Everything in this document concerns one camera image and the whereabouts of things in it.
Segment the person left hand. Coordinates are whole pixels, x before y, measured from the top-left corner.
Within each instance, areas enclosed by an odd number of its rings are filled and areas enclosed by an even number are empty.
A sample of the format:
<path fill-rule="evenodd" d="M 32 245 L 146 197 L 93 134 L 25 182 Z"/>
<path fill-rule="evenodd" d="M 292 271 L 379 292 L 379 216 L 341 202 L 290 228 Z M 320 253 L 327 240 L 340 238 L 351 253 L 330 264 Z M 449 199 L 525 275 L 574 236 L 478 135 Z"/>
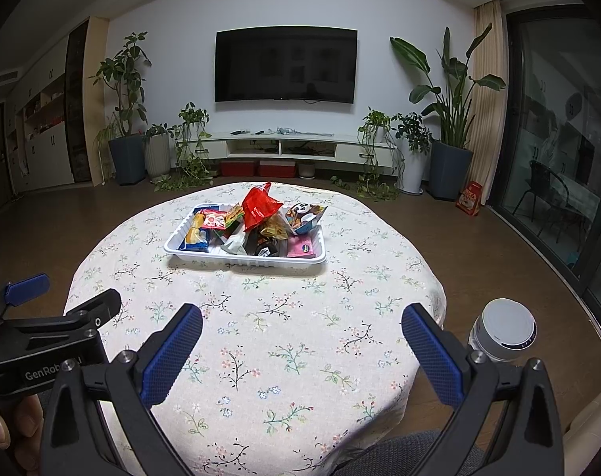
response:
<path fill-rule="evenodd" d="M 10 450 L 26 475 L 40 474 L 44 411 L 37 394 L 4 405 L 0 413 L 0 449 Z"/>

